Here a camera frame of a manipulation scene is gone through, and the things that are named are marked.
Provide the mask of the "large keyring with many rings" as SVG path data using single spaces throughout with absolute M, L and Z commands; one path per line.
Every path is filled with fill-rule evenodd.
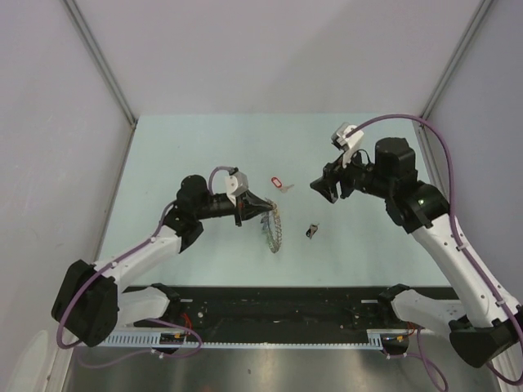
M 276 254 L 283 242 L 283 230 L 278 205 L 266 199 L 271 209 L 261 214 L 261 231 L 266 237 L 266 244 L 273 254 Z

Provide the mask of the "key with black tag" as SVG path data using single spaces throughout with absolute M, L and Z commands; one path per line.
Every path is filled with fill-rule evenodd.
M 312 239 L 313 236 L 317 233 L 319 227 L 320 227 L 319 223 L 312 223 L 312 224 L 310 224 L 309 228 L 306 231 L 306 237 L 308 239 Z

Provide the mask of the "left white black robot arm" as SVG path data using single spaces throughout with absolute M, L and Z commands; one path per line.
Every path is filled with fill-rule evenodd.
M 273 205 L 252 193 L 247 177 L 232 168 L 226 191 L 215 194 L 204 177 L 181 181 L 175 199 L 162 211 L 154 232 L 127 251 L 105 261 L 75 261 L 51 308 L 57 321 L 56 343 L 63 350 L 102 343 L 119 325 L 155 319 L 175 324 L 181 307 L 162 284 L 136 292 L 127 288 L 140 276 L 192 246 L 203 233 L 203 221 L 231 216 L 236 226 L 272 212 Z

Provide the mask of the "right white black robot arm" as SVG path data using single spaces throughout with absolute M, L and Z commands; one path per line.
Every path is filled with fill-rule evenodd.
M 342 148 L 342 155 L 324 166 L 311 188 L 330 203 L 354 191 L 385 202 L 387 215 L 432 257 L 460 300 L 434 300 L 403 284 L 379 298 L 378 321 L 385 327 L 412 322 L 447 339 L 468 365 L 480 368 L 515 345 L 522 325 L 522 306 L 506 291 L 492 293 L 498 283 L 457 226 L 450 224 L 449 203 L 433 185 L 418 179 L 416 155 L 404 138 L 385 138 L 375 145 L 373 162 L 364 163 L 359 147 Z

